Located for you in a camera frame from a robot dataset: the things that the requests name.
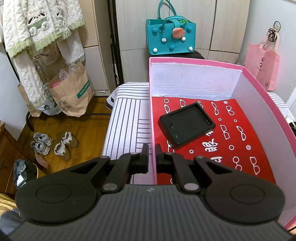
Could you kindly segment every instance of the pink bag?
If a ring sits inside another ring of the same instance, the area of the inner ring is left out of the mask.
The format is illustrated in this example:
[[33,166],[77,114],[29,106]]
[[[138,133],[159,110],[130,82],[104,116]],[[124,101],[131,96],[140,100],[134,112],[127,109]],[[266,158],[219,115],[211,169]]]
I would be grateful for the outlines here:
[[267,91],[274,90],[279,71],[279,33],[275,34],[273,43],[267,39],[268,32],[260,45],[249,44],[244,64]]

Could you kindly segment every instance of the paper shopping bag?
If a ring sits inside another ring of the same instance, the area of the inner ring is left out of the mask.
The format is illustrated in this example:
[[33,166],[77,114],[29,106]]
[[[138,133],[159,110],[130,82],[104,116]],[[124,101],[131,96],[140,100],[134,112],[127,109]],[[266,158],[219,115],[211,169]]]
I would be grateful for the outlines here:
[[79,62],[77,68],[53,88],[52,85],[59,81],[59,75],[56,75],[48,83],[48,89],[56,103],[66,115],[76,117],[83,115],[94,95],[94,89],[83,64]]
[[260,45],[249,44],[244,66],[267,91],[272,91],[279,71],[280,56],[277,54],[279,35],[276,32],[274,43],[269,43],[267,36]]
[[26,104],[26,106],[27,106],[27,108],[28,108],[28,110],[29,110],[31,116],[39,117],[39,116],[41,115],[42,111],[38,110],[37,108],[35,108],[35,107],[33,106],[33,104],[30,102],[30,100],[29,100],[29,98],[28,98],[28,95],[27,95],[27,93],[26,93],[24,87],[23,87],[22,85],[19,84],[19,85],[17,86],[17,88],[18,88],[18,90],[19,90],[21,96],[23,97],[24,102],[25,102],[25,104]]

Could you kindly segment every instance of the handbag handle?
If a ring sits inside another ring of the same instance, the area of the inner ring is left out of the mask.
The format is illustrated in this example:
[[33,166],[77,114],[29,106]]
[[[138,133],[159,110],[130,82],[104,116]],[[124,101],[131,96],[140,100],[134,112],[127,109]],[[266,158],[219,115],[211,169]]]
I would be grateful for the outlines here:
[[[279,48],[279,32],[273,28],[273,30],[275,31],[275,40],[273,42],[273,44],[269,47],[269,50],[274,51],[277,54],[278,48]],[[267,34],[265,35],[263,41],[261,42],[261,44],[259,45],[259,48],[262,49],[265,45],[267,45],[268,43],[270,43],[270,41],[268,40],[268,36],[269,36],[270,32],[267,32]]]
[[[170,7],[171,7],[171,9],[173,11],[173,14],[176,16],[177,15],[176,10],[174,9],[173,5],[168,0],[166,0],[166,1],[170,5]],[[160,6],[161,6],[162,2],[163,2],[163,0],[160,0],[159,5],[158,5],[158,19],[161,19],[161,17],[160,17]]]
[[185,23],[182,24],[182,27],[185,28],[185,26],[187,24],[187,19],[184,18],[184,17],[182,17],[182,16],[178,16],[178,15],[165,18],[164,21],[163,21],[163,25],[160,26],[160,28],[164,28],[165,27],[165,23],[167,21],[172,21],[175,24],[175,28],[179,28],[180,27],[180,22],[177,21],[176,19],[182,19],[182,20],[184,20]]

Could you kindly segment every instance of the black rubber case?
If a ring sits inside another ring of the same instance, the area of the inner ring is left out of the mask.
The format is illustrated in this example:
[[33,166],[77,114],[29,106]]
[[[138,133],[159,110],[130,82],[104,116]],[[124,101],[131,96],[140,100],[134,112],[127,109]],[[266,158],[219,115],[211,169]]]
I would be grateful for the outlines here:
[[162,115],[158,124],[174,149],[196,140],[216,127],[197,102]]

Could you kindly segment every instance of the red patterned fabric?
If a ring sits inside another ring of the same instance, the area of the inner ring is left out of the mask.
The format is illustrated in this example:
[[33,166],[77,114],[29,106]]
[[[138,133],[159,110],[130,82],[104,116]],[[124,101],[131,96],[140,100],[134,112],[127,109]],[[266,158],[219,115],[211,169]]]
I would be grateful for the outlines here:
[[[216,128],[212,133],[174,151],[158,125],[159,117],[196,101],[214,121]],[[260,141],[236,100],[209,101],[152,97],[152,106],[155,144],[159,143],[163,152],[174,151],[189,160],[197,155],[205,156],[275,183]],[[168,174],[157,175],[158,184],[169,184],[170,179],[171,176]]]

